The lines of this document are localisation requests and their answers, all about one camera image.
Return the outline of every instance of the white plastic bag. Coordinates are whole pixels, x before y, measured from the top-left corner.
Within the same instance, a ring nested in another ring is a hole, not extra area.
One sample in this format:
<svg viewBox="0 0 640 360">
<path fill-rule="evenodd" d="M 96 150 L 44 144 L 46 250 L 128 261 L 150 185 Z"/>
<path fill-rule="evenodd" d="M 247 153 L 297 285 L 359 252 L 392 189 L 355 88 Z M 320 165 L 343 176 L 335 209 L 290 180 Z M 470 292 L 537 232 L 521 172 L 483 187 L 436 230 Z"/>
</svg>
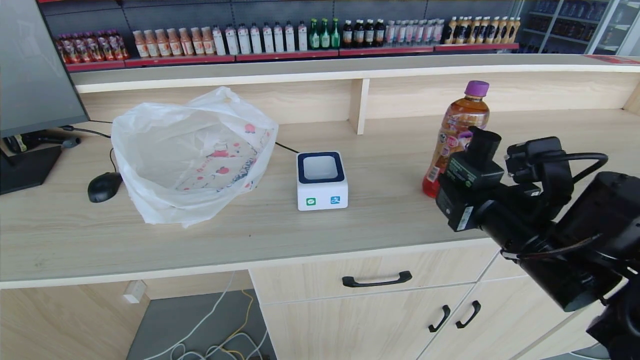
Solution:
<svg viewBox="0 0 640 360">
<path fill-rule="evenodd" d="M 145 102 L 113 121 L 127 191 L 149 224 L 208 220 L 254 189 L 278 124 L 221 87 L 186 105 Z"/>
</svg>

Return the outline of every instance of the wooden countertop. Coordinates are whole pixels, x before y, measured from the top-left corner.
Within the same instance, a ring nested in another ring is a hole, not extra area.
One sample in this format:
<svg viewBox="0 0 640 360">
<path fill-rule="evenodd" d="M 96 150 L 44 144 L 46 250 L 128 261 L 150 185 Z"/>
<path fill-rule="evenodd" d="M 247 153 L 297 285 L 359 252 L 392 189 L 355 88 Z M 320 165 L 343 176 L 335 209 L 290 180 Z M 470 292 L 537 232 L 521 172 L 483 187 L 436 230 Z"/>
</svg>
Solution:
<svg viewBox="0 0 640 360">
<path fill-rule="evenodd" d="M 79 93 L 488 72 L 640 72 L 572 54 L 474 54 L 232 63 L 71 74 Z"/>
<path fill-rule="evenodd" d="M 298 211 L 294 154 L 276 147 L 256 190 L 187 229 L 144 224 L 124 185 L 107 202 L 89 202 L 88 183 L 111 171 L 110 142 L 89 136 L 63 151 L 43 186 L 0 197 L 0 288 L 201 274 L 486 238 L 480 231 L 452 232 L 421 192 L 441 119 L 368 120 L 364 136 L 347 122 L 281 126 L 278 141 L 294 149 L 342 153 L 349 208 Z M 508 145 L 556 135 L 568 152 L 604 152 L 605 169 L 640 176 L 640 117 L 623 110 L 494 113 L 489 129 L 504 139 L 497 159 Z M 572 165 L 580 170 L 589 163 Z"/>
</svg>

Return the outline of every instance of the black computer mouse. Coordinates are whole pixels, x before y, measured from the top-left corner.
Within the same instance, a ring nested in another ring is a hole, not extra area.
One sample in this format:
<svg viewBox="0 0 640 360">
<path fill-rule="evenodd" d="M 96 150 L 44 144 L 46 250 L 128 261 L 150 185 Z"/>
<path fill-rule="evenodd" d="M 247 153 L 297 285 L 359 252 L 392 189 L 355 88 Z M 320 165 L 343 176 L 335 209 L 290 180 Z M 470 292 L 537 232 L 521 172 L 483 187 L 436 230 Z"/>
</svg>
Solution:
<svg viewBox="0 0 640 360">
<path fill-rule="evenodd" d="M 91 180 L 86 192 L 91 202 L 103 202 L 116 195 L 120 184 L 122 176 L 119 172 L 105 172 Z"/>
</svg>

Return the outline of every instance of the monitor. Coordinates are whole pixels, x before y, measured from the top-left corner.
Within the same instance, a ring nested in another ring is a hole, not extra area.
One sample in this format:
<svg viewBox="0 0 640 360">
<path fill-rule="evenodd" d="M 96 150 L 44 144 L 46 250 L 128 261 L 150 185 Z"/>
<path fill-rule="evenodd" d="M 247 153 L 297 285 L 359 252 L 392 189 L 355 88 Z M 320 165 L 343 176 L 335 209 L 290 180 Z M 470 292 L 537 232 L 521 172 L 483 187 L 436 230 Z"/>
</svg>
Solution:
<svg viewBox="0 0 640 360">
<path fill-rule="evenodd" d="M 0 49 L 0 137 L 88 120 L 36 0 L 0 1 Z M 3 151 L 0 193 L 42 184 L 60 151 Z"/>
</svg>

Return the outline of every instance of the drawer handle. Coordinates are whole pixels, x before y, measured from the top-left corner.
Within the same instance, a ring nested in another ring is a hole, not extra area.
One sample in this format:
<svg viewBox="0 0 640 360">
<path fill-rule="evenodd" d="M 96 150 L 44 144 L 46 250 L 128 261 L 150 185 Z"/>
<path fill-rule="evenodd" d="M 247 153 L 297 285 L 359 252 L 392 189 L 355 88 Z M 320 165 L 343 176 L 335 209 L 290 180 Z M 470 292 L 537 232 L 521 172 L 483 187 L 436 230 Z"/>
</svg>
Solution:
<svg viewBox="0 0 640 360">
<path fill-rule="evenodd" d="M 478 313 L 480 312 L 480 309 L 482 308 L 482 306 L 480 306 L 480 302 L 478 300 L 474 300 L 471 305 L 473 305 L 474 307 L 474 313 L 471 314 L 471 317 L 469 318 L 469 320 L 467 320 L 467 322 L 465 323 L 461 323 L 460 320 L 458 320 L 456 322 L 456 327 L 459 329 L 464 329 L 465 327 L 467 327 L 467 325 L 469 325 L 469 323 L 471 322 L 471 320 L 473 320 L 476 315 L 478 315 Z"/>
<path fill-rule="evenodd" d="M 442 326 L 442 324 L 445 321 L 447 321 L 447 319 L 449 318 L 449 315 L 451 314 L 451 309 L 449 309 L 449 306 L 448 305 L 443 306 L 442 307 L 442 311 L 444 312 L 444 316 L 442 317 L 442 320 L 440 321 L 440 323 L 436 327 L 433 327 L 433 324 L 429 325 L 429 332 L 438 331 L 438 329 Z"/>
<path fill-rule="evenodd" d="M 353 278 L 353 276 L 345 276 L 342 278 L 342 285 L 348 288 L 366 288 L 369 286 L 384 286 L 393 284 L 402 284 L 412 279 L 410 271 L 402 271 L 398 273 L 398 280 L 383 281 L 383 282 L 368 282 L 367 284 L 361 284 Z"/>
</svg>

